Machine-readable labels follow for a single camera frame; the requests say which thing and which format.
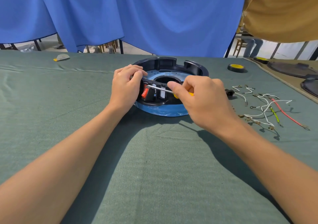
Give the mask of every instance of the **screwdriver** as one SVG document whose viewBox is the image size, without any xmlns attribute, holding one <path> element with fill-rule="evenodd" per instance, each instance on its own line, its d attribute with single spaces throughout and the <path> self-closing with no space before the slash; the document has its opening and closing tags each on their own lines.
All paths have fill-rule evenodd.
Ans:
<svg viewBox="0 0 318 224">
<path fill-rule="evenodd" d="M 170 91 L 170 90 L 161 89 L 161 88 L 158 88 L 158 87 L 155 87 L 155 86 L 152 86 L 152 85 L 147 85 L 147 87 L 150 87 L 150 88 L 153 88 L 153 89 L 162 90 L 162 91 L 165 91 L 165 92 L 167 92 L 167 93 L 172 93 L 175 98 L 179 99 L 179 98 L 178 98 L 172 91 Z"/>
</svg>

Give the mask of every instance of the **green table cloth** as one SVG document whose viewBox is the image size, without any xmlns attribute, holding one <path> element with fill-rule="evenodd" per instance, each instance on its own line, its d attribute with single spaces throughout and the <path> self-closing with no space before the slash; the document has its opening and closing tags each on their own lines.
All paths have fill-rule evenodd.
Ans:
<svg viewBox="0 0 318 224">
<path fill-rule="evenodd" d="M 96 116 L 109 102 L 115 69 L 149 57 L 69 53 L 70 59 L 55 62 L 56 56 L 0 51 L 0 183 Z M 281 107 L 310 131 L 280 112 L 283 128 L 274 116 L 269 120 L 275 131 L 252 126 L 318 169 L 316 103 L 245 59 L 177 57 L 178 64 L 184 60 L 202 64 L 228 89 L 247 84 L 255 93 L 292 99 Z M 230 63 L 248 72 L 231 72 Z M 263 105 L 246 97 L 249 106 Z M 237 114 L 259 114 L 242 98 L 231 103 Z M 160 117 L 132 107 L 62 223 L 268 224 L 288 223 L 288 218 L 240 158 L 189 116 Z"/>
</svg>

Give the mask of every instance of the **forearm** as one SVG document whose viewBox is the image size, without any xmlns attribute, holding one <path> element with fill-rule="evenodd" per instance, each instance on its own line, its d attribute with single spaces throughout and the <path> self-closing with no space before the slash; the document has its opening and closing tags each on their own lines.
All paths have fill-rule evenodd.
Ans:
<svg viewBox="0 0 318 224">
<path fill-rule="evenodd" d="M 0 186 L 0 223 L 59 223 L 122 115 L 106 107 L 4 182 Z"/>
<path fill-rule="evenodd" d="M 238 123 L 219 137 L 249 166 L 292 221 L 318 223 L 318 172 Z"/>
</svg>

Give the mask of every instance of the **yellow screwdriver handle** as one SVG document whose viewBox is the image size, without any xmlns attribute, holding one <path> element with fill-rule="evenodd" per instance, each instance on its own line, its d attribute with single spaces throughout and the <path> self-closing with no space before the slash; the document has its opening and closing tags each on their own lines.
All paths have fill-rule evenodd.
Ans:
<svg viewBox="0 0 318 224">
<path fill-rule="evenodd" d="M 191 96 L 194 95 L 193 93 L 190 93 L 190 92 L 189 92 L 189 94 L 190 94 Z M 179 99 L 175 94 L 173 94 L 173 96 L 174 96 L 175 98 Z"/>
</svg>

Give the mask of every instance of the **hand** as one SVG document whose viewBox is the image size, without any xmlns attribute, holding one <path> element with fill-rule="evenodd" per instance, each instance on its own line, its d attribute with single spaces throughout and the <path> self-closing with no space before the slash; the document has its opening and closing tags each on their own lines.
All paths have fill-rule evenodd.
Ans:
<svg viewBox="0 0 318 224">
<path fill-rule="evenodd" d="M 138 97 L 142 76 L 147 73 L 138 65 L 115 70 L 109 105 L 127 113 Z"/>
<path fill-rule="evenodd" d="M 219 79 L 187 76 L 182 86 L 170 81 L 168 87 L 180 98 L 195 124 L 215 135 L 239 121 Z"/>
</svg>

